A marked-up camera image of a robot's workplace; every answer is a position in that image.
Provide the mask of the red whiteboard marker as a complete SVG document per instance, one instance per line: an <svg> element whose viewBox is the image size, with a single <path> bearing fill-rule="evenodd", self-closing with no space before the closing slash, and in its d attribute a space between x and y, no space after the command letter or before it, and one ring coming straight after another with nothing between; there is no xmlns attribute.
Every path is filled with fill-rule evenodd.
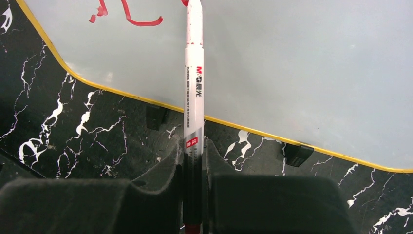
<svg viewBox="0 0 413 234"><path fill-rule="evenodd" d="M198 234L202 224L202 155L204 149L203 7L199 0L185 0L183 4L187 8L183 224L185 233Z"/></svg>

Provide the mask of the yellow framed whiteboard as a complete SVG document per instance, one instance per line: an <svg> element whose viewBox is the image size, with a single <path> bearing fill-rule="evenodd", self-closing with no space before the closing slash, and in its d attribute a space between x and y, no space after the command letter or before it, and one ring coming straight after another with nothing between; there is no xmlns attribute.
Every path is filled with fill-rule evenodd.
<svg viewBox="0 0 413 234"><path fill-rule="evenodd" d="M20 0L60 65L182 111L179 0ZM204 0L207 119L389 172L413 170L410 0Z"/></svg>

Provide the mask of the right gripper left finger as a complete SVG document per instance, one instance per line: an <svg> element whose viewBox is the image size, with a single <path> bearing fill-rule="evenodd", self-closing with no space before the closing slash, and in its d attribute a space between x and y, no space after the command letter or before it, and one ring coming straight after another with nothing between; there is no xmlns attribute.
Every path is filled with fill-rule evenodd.
<svg viewBox="0 0 413 234"><path fill-rule="evenodd" d="M0 191L3 234L177 234L183 148L134 180L21 178Z"/></svg>

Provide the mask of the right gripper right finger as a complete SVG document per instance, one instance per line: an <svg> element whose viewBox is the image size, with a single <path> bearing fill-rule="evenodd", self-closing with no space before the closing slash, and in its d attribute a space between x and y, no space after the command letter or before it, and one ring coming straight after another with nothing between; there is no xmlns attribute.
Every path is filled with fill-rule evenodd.
<svg viewBox="0 0 413 234"><path fill-rule="evenodd" d="M246 175L204 141L205 234L354 234L338 186L323 177Z"/></svg>

